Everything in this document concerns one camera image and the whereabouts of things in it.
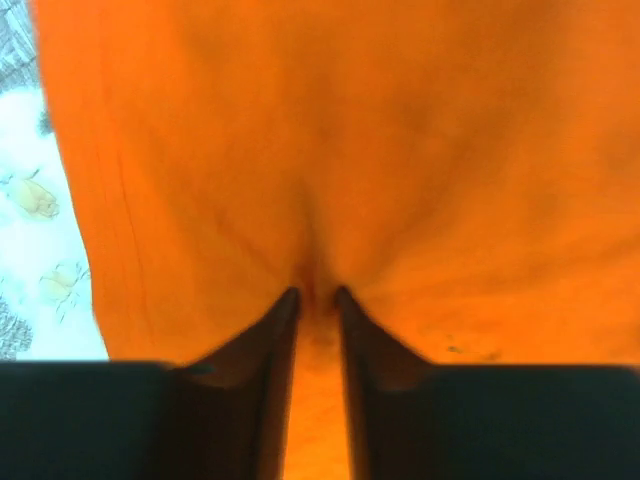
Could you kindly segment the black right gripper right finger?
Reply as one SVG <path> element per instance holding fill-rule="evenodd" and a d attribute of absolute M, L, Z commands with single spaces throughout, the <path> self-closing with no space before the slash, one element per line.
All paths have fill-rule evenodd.
<path fill-rule="evenodd" d="M 356 479 L 635 479 L 639 373 L 439 364 L 335 295 Z"/>

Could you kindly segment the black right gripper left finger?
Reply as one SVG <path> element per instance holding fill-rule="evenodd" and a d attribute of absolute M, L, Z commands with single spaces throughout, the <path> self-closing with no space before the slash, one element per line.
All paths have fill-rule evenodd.
<path fill-rule="evenodd" d="M 5 362 L 5 479 L 278 479 L 300 294 L 198 361 Z"/>

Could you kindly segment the orange t shirt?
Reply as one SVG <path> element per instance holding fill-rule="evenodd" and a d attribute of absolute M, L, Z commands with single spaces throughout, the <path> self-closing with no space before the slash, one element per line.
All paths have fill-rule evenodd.
<path fill-rule="evenodd" d="M 637 2 L 31 9 L 110 357 L 302 291 L 285 478 L 351 475 L 339 286 L 439 362 L 638 362 Z"/>

